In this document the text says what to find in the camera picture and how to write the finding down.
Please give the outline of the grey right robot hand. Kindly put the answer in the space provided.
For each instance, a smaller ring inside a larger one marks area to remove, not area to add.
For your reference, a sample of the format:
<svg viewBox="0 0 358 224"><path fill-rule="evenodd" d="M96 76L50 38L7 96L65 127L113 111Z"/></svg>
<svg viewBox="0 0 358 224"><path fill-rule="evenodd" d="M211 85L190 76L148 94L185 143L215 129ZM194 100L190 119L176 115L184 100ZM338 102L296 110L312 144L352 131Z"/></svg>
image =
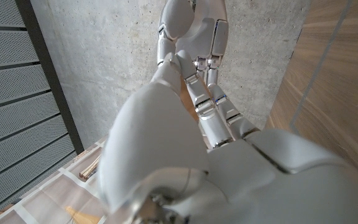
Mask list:
<svg viewBox="0 0 358 224"><path fill-rule="evenodd" d="M168 0L158 22L157 63L166 54L185 50L206 74L206 85L216 85L228 36L224 0Z"/></svg>

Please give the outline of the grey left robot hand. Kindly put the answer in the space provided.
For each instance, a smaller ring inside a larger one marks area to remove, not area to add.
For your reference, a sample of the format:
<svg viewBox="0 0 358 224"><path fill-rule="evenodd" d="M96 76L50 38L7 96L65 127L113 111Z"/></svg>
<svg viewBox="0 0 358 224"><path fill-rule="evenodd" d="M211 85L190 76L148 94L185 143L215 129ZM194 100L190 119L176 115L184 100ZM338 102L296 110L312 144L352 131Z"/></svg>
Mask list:
<svg viewBox="0 0 358 224"><path fill-rule="evenodd" d="M109 223L358 223L358 171L279 129L207 150L181 99L195 73L169 53L124 103L97 180Z"/></svg>

